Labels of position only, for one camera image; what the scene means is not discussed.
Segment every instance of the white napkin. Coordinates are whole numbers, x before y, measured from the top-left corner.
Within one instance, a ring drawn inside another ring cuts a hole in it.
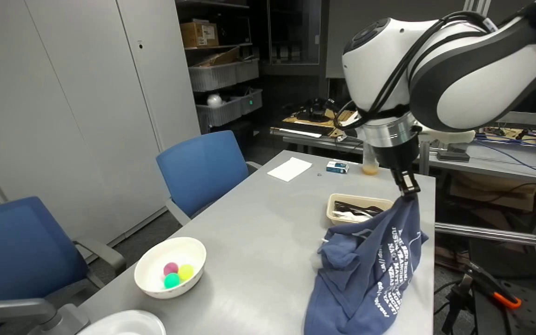
[[[301,174],[303,171],[309,169],[310,166],[311,163],[308,161],[302,161],[295,157],[291,157],[291,159],[285,163],[282,163],[273,170],[269,171],[268,174],[280,180],[290,181],[296,176],[299,176],[299,174]]]

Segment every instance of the glass cabinet door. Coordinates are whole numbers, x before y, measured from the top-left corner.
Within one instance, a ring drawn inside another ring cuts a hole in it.
[[[322,0],[268,0],[270,64],[318,64]]]

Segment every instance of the small box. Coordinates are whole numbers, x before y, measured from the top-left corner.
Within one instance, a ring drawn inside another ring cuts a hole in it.
[[[341,163],[340,161],[329,161],[328,165],[326,165],[326,171],[346,174],[348,172],[348,164]]]
[[[184,47],[216,47],[219,36],[216,25],[207,22],[182,23],[181,38]]]

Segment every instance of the green ball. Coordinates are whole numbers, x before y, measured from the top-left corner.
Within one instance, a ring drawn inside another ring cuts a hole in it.
[[[170,273],[164,278],[165,288],[174,288],[179,285],[179,275],[176,273]]]

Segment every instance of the gray wall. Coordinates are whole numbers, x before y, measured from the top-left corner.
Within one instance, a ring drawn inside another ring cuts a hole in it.
[[[326,78],[344,78],[341,55],[345,44],[373,21],[384,17],[403,21],[434,20],[463,7],[464,0],[332,0]]]

